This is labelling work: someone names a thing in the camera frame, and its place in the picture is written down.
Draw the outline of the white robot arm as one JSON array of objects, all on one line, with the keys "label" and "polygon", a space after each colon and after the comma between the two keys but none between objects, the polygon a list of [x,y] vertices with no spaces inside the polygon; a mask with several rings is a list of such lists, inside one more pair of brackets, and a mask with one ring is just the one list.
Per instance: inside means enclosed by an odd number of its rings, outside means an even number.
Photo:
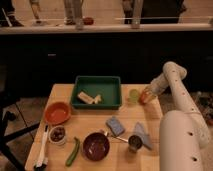
[{"label": "white robot arm", "polygon": [[200,150],[208,145],[211,133],[182,80],[187,70],[169,61],[163,72],[143,90],[140,102],[147,104],[170,88],[175,110],[160,121],[160,171],[204,171]]}]

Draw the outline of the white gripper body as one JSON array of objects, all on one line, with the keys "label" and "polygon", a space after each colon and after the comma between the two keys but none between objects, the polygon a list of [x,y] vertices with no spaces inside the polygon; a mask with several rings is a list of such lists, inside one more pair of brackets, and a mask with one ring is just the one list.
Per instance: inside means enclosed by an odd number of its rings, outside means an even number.
[{"label": "white gripper body", "polygon": [[150,89],[153,94],[160,95],[168,87],[168,81],[163,73],[154,78],[150,83]]}]

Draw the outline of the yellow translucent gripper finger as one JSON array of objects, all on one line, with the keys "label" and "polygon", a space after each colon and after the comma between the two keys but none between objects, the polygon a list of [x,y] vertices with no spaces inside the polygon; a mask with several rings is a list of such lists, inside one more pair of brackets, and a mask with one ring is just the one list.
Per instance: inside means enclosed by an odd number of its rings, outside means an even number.
[{"label": "yellow translucent gripper finger", "polygon": [[156,98],[156,95],[151,91],[151,88],[149,86],[147,86],[144,91],[143,91],[143,102],[144,103],[149,103],[150,101],[152,101],[153,99]]}]

